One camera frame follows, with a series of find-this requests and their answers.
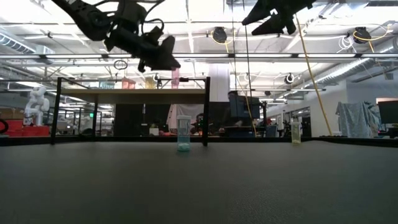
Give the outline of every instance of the transparent container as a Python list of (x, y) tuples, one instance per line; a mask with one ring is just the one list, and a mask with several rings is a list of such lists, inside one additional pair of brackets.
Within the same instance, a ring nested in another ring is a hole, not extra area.
[(292, 143), (301, 144), (300, 122), (291, 122)]
[(191, 149), (190, 130), (191, 116), (177, 116), (178, 151), (189, 151)]

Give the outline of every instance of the black table surface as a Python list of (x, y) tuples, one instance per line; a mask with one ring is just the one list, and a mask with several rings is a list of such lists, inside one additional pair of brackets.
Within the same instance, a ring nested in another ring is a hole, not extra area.
[(305, 142), (0, 147), (0, 223), (398, 223), (398, 150)]

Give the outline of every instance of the clear plastic cup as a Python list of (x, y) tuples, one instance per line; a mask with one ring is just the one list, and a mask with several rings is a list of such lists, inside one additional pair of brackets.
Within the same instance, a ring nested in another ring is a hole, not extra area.
[(301, 144), (300, 122), (291, 122), (292, 143)]
[(178, 151), (189, 151), (191, 149), (190, 130), (191, 116), (177, 116)]

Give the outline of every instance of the shelf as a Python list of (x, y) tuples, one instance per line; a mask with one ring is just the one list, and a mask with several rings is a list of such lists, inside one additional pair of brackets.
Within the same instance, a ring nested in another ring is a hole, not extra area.
[(99, 104), (204, 104), (205, 90), (178, 89), (178, 90), (62, 90), (62, 95), (95, 102)]

